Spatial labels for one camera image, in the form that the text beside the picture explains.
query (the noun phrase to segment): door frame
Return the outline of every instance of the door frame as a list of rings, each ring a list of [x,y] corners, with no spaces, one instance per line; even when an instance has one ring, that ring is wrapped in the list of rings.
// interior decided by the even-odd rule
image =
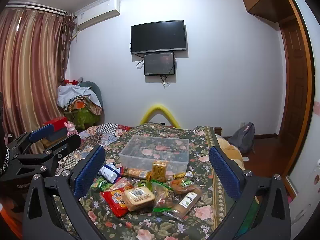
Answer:
[[[304,24],[303,18],[300,14],[300,11],[298,9],[298,6],[296,5],[294,0],[288,0],[293,12],[294,12],[294,16],[297,19],[300,31],[301,31],[301,36],[302,36],[302,41],[303,41],[303,45],[305,47],[305,52],[306,52],[306,60],[307,60],[307,73],[308,73],[308,89],[307,89],[307,103],[306,103],[306,110],[305,110],[305,114],[303,117],[303,122],[302,122],[302,127],[301,127],[301,131],[298,137],[298,141],[297,144],[293,150],[292,156],[286,166],[286,168],[284,169],[284,172],[281,174],[282,177],[286,177],[289,175],[289,173],[292,171],[298,157],[300,156],[302,147],[304,145],[304,142],[306,140],[307,137],[307,133],[309,130],[309,126],[310,126],[310,121],[311,121],[311,116],[312,116],[312,112],[313,112],[313,103],[314,103],[314,94],[315,94],[315,67],[314,67],[314,62],[313,62],[313,55],[312,55],[312,49],[311,49],[311,43],[310,43],[310,39],[308,36],[308,31],[306,29],[306,26]],[[288,20],[291,20],[292,18],[289,17],[289,19],[284,19],[283,21],[286,22]],[[283,30],[281,30],[281,35],[283,38],[283,41],[285,43],[285,38],[284,38],[284,34],[283,34]],[[285,50],[285,57],[286,57],[286,68],[289,69],[290,66],[288,64],[288,55],[287,55],[287,51]],[[289,81],[288,81],[288,71],[287,71],[287,85],[286,85],[286,91],[289,88]],[[285,98],[285,103],[284,103],[284,115],[282,118],[282,123],[281,123],[281,128],[280,128],[280,132],[279,134],[282,133],[282,129],[283,129],[283,121],[286,115],[286,110],[287,110],[287,101],[288,101],[288,93],[286,93],[286,98]],[[284,179],[285,186],[288,189],[288,192],[290,193],[291,197],[294,198],[295,197],[295,193],[294,190],[292,190],[291,185],[286,181],[286,179]]]

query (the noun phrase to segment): clear plastic container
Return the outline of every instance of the clear plastic container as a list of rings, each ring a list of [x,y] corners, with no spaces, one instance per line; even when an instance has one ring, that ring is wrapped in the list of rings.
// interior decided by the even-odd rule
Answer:
[[[167,174],[186,172],[189,163],[189,139],[133,135],[119,154],[122,166],[151,171],[155,160],[169,161]]]

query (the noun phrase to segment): gray backpack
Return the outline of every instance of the gray backpack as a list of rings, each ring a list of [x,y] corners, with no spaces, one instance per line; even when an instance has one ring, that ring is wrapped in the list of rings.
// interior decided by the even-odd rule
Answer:
[[[252,122],[249,122],[236,131],[235,134],[228,139],[228,142],[237,147],[242,155],[247,154],[251,150],[253,151],[254,132],[254,125]]]

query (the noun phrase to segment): curtain rod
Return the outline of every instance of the curtain rod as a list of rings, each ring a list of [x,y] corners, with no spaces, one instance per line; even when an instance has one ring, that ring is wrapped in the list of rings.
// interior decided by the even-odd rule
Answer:
[[[61,16],[64,16],[66,14],[66,11],[56,9],[53,7],[37,4],[37,3],[29,3],[29,2],[15,2],[15,1],[9,1],[6,5],[7,8],[10,7],[19,7],[19,8],[29,8],[29,9],[37,9],[41,11],[51,12],[55,13]]]

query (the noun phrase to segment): silver bolt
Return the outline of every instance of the silver bolt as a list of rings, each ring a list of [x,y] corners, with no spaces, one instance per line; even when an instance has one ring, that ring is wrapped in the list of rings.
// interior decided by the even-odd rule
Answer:
[[[37,180],[37,179],[39,179],[39,178],[40,178],[40,174],[39,174],[39,173],[33,175],[33,179]]]
[[[70,171],[69,170],[64,170],[63,172],[62,172],[62,176],[69,176],[69,174],[70,174]]]
[[[281,180],[281,176],[279,174],[275,174],[275,179],[276,180]]]
[[[252,171],[244,170],[244,174],[245,174],[247,177],[251,177],[251,176],[252,176]]]

